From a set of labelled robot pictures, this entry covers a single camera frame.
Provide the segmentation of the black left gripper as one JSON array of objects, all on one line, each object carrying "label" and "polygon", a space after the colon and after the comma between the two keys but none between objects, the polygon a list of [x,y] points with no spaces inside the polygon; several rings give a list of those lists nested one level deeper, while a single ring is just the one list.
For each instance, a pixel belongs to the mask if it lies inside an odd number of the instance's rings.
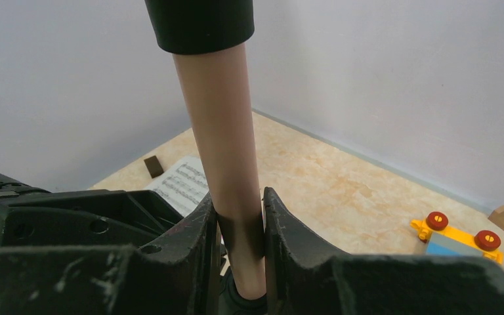
[{"label": "black left gripper", "polygon": [[140,247],[183,218],[151,190],[48,193],[0,173],[0,247]]}]

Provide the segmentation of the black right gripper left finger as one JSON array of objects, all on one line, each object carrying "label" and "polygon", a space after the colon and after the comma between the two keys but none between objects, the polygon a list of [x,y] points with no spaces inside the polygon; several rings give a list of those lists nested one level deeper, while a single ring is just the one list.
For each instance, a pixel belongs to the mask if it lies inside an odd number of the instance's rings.
[{"label": "black right gripper left finger", "polygon": [[0,314],[215,314],[210,196],[151,242],[0,247]]}]

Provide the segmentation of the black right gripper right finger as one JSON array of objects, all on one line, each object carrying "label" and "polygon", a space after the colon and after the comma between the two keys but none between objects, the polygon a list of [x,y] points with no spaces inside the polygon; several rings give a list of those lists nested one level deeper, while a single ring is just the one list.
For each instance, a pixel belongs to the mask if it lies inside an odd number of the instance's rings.
[{"label": "black right gripper right finger", "polygon": [[476,257],[351,255],[263,196],[269,314],[504,314],[504,270]]}]

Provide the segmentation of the sheet music page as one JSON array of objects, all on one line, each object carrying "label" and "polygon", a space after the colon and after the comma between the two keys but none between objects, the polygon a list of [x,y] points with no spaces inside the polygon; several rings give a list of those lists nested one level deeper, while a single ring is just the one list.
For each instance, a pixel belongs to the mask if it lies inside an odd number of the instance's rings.
[{"label": "sheet music page", "polygon": [[195,156],[181,158],[144,189],[158,193],[183,217],[194,211],[209,192],[201,160]]}]

